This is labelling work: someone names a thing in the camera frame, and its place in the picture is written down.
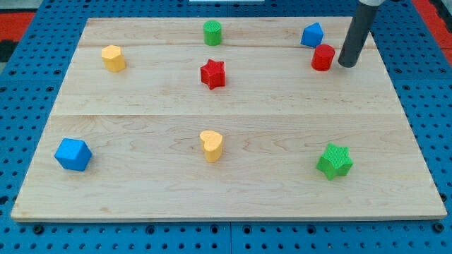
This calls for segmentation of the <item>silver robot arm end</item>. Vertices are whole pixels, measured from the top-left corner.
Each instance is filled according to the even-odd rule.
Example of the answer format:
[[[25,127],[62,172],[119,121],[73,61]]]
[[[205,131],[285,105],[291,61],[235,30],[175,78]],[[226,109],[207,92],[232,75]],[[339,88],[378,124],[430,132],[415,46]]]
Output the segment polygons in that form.
[[[361,4],[367,6],[380,6],[385,0],[359,0]]]

